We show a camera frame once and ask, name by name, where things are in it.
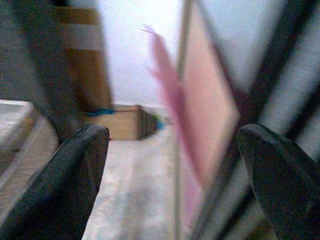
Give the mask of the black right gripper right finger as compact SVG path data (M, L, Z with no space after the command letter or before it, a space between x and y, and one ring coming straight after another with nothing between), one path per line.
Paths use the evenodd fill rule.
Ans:
M261 124L236 136L253 193L278 240L320 240L320 166Z

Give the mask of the small blue green toy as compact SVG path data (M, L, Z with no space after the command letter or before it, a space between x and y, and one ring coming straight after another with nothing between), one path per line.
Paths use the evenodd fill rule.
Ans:
M158 114L153 114L152 116L155 119L156 129L163 130L166 126L165 119Z

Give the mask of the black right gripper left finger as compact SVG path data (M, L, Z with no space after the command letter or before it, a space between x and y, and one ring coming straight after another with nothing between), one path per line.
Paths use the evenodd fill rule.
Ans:
M65 140L4 211L0 240L82 240L109 142L109 129L94 124Z

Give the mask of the brown cardboard box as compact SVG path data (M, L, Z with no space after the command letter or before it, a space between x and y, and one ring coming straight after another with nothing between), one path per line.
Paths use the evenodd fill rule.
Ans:
M93 8L54 7L69 71L80 108L97 112L112 108L100 16Z

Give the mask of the pink flat sheet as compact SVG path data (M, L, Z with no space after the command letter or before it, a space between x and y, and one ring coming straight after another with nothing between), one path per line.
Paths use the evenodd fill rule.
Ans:
M175 131L174 240L187 240L213 187L239 113L201 13L183 0L177 61L165 38L149 26L152 76Z

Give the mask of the low brown wooden box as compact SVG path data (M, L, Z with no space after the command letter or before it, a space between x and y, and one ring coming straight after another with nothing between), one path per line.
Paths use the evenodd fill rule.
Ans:
M113 140L142 140L156 133L153 114L140 105L103 108L85 112L83 120L109 129Z

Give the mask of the dark grey slanted post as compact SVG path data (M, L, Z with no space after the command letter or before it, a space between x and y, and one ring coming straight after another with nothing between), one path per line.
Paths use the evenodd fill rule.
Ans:
M0 0L0 99L31 102L59 142L82 127L50 0Z

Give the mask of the black metal rack frame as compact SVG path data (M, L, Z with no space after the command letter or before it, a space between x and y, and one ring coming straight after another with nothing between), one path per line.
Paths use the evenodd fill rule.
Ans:
M197 218L197 224L205 226L213 220L222 195L234 175L240 161L240 153L236 141L238 129L248 123L255 123L261 117L266 104L271 99L274 88L279 85L281 74L288 68L287 63L298 50L298 42L303 31L309 30L312 17L316 15L320 0L268 0L269 6L263 11L264 17L255 37L256 43L247 44L245 50L251 54L244 61L241 77L249 84L248 90L238 85L239 77L232 66L232 57L227 52L222 33L218 30L211 7L206 6L208 0L198 0L197 5L202 13L207 31L211 39L212 52L216 52L230 88L234 105L239 111L239 118L231 130L231 137L225 146L225 153L218 165L216 176L210 182L205 201Z

